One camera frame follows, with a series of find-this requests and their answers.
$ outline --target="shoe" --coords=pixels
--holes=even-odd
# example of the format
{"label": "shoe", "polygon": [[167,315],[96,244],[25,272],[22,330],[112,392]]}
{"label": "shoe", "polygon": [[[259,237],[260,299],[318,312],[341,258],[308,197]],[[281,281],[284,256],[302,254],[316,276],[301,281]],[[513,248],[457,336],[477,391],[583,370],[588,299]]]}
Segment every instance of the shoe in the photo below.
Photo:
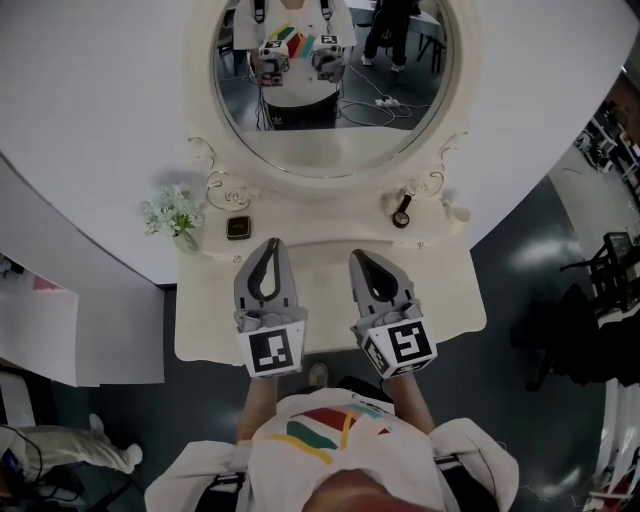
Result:
{"label": "shoe", "polygon": [[97,414],[89,414],[89,426],[91,427],[91,430],[96,430],[104,434],[104,423]]}
{"label": "shoe", "polygon": [[326,388],[329,386],[329,367],[324,363],[316,363],[309,370],[309,386]]}
{"label": "shoe", "polygon": [[133,468],[142,462],[142,448],[140,448],[140,445],[133,443],[126,449],[126,452],[127,458],[129,459],[129,465],[131,466],[131,471],[133,472]]}

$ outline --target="gray floor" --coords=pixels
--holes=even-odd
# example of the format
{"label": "gray floor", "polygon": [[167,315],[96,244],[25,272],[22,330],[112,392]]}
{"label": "gray floor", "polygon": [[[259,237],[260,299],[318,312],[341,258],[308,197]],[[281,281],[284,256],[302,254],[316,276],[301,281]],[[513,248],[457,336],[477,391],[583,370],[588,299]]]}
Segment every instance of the gray floor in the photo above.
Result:
{"label": "gray floor", "polygon": [[[582,269],[560,274],[558,268],[581,259],[575,233],[551,182],[545,178],[487,238],[472,251],[488,316],[484,331],[440,345],[440,356],[418,374],[418,381],[438,423],[469,417],[506,443],[520,463],[521,485],[540,493],[573,493],[579,502],[588,489],[598,452],[604,386],[578,386],[550,376],[530,394],[525,382],[534,361],[509,346],[509,330],[533,299],[556,301],[570,284],[587,287]],[[87,427],[98,412],[116,443],[141,443],[145,460],[134,473],[146,487],[175,459],[186,443],[202,439],[231,441],[249,379],[242,368],[213,363],[185,363],[173,353],[175,294],[167,293],[165,313],[166,383],[154,386],[103,386],[73,389],[54,385],[62,425]],[[354,375],[376,382],[361,352],[323,357],[335,379]],[[283,393],[303,384],[285,379]],[[89,501],[126,481],[104,469],[77,469]],[[513,510],[566,511],[571,500],[541,502],[521,489]],[[140,492],[131,489],[110,510],[142,510]]]}
{"label": "gray floor", "polygon": [[[407,105],[430,105],[438,93],[442,78],[442,75],[431,73],[433,45],[427,49],[422,60],[417,62],[420,36],[415,32],[409,32],[406,51],[407,65],[405,70],[400,75],[397,75],[390,71],[392,64],[391,50],[389,50],[389,55],[386,55],[383,49],[379,49],[378,55],[373,61],[373,66],[371,68],[362,66],[360,57],[368,34],[368,28],[356,27],[358,45],[354,48],[349,63],[358,72],[365,75],[384,94],[392,96]],[[446,55],[442,59],[441,70],[444,70],[445,59]],[[237,75],[234,70],[231,52],[226,53],[217,64],[218,78],[221,80],[220,90],[229,113],[243,131],[255,131],[259,89],[249,80],[242,80],[242,77],[247,75],[246,63],[240,66]],[[381,95],[370,84],[349,67],[345,72],[343,86],[345,100],[375,103],[376,99],[381,98]],[[427,110],[427,108],[412,108],[410,110],[411,117],[398,118],[389,124],[389,127],[400,130],[413,130],[427,113]],[[390,119],[388,115],[379,110],[360,105],[347,107],[345,114],[353,121],[380,125],[387,123]],[[409,111],[403,110],[402,115],[408,116],[408,114]],[[357,126],[357,124],[341,117],[338,119],[336,126],[348,128]]]}

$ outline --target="flower vase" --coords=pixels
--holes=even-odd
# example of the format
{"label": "flower vase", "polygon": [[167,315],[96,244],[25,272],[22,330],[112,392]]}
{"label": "flower vase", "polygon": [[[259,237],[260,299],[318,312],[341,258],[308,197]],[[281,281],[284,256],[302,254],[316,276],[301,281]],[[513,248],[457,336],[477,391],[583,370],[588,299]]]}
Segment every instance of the flower vase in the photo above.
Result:
{"label": "flower vase", "polygon": [[179,235],[173,237],[173,243],[184,254],[194,254],[198,252],[198,242],[188,231],[181,231]]}

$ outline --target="round mirror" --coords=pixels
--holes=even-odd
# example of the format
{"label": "round mirror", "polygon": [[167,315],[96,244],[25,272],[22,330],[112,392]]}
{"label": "round mirror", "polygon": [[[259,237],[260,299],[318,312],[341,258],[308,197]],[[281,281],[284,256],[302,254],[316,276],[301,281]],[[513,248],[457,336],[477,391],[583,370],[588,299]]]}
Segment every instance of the round mirror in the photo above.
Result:
{"label": "round mirror", "polygon": [[215,93],[244,143],[314,178],[379,166],[427,126],[447,49],[436,0],[230,0]]}

